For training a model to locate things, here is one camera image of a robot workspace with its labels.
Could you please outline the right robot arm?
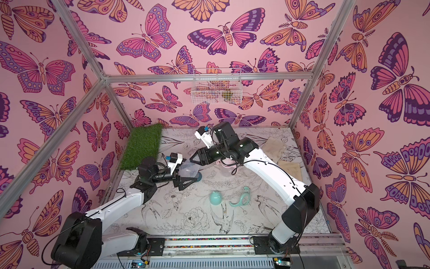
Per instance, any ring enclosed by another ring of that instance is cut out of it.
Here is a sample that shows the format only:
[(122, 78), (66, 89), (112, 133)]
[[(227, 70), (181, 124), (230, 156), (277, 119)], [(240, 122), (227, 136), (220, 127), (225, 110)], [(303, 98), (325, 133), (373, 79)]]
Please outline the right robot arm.
[(315, 184), (299, 181), (273, 160), (252, 139), (240, 139), (231, 124), (222, 122), (213, 128), (199, 127), (195, 136), (204, 143), (190, 158), (205, 166), (217, 160), (230, 159), (260, 176), (287, 205), (281, 221), (268, 235), (268, 245), (274, 253), (293, 249), (305, 228), (320, 210), (320, 190)]

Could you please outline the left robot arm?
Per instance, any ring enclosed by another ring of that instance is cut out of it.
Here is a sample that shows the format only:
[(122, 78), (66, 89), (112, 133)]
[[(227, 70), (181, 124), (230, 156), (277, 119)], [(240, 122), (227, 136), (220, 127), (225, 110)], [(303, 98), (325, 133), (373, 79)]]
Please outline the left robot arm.
[(157, 190), (168, 183), (182, 191), (201, 178), (200, 165), (171, 154), (165, 161), (144, 158), (137, 168), (134, 183), (117, 198), (81, 213), (75, 211), (66, 218), (51, 251), (55, 264), (71, 269), (90, 269), (99, 259), (120, 252), (136, 256), (150, 251), (147, 232), (128, 227), (125, 232), (105, 234), (119, 218), (146, 204)]

